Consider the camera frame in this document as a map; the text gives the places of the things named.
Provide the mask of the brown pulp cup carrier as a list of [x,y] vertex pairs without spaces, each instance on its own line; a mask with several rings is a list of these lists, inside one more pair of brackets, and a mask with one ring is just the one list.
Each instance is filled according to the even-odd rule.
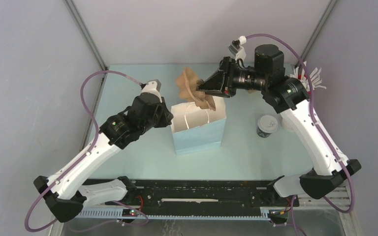
[[179,98],[187,102],[194,102],[195,106],[203,110],[216,110],[214,99],[203,91],[198,91],[198,86],[204,81],[190,68],[185,67],[181,75],[175,80],[179,89]]

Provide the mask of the light blue paper bag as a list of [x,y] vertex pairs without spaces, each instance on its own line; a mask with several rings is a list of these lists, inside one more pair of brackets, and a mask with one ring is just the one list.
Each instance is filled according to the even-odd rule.
[[194,102],[180,103],[171,107],[174,116],[171,131],[177,155],[221,146],[226,122],[226,106],[223,98],[213,99],[216,105],[214,111],[201,109]]

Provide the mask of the white cup lid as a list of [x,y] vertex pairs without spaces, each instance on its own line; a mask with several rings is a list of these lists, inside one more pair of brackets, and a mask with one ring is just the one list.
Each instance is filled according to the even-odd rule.
[[279,122],[274,116],[263,115],[258,119],[257,126],[262,126],[262,127],[276,126],[278,128]]

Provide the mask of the black paper cup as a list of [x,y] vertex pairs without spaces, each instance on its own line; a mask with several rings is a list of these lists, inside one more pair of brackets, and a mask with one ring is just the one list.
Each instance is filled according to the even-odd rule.
[[258,136],[260,136],[262,138],[267,138],[270,135],[272,135],[274,132],[276,132],[277,129],[278,128],[276,126],[271,126],[271,127],[258,126],[257,129],[256,129],[256,132],[257,132]]

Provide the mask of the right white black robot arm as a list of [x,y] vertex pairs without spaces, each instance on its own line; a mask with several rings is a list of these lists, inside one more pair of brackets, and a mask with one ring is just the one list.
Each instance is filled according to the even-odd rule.
[[299,176],[275,179],[266,193],[267,201],[274,206],[302,193],[321,199],[361,169],[360,162],[349,159],[326,134],[316,113],[310,110],[310,96],[302,83],[285,75],[284,54],[276,45],[257,46],[254,65],[249,67],[244,67],[239,57],[224,57],[217,71],[197,89],[225,98],[233,97],[238,89],[258,90],[301,140],[313,168]]

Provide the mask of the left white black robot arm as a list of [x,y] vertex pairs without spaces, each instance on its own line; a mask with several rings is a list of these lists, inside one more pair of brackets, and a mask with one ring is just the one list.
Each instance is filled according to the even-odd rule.
[[87,180],[110,157],[137,141],[151,128],[167,127],[172,118],[159,92],[142,92],[134,98],[132,105],[109,117],[89,147],[59,172],[50,177],[38,176],[34,186],[55,218],[62,223],[68,222],[85,207],[105,202],[132,204],[136,198],[136,187],[128,177],[97,184],[89,184]]

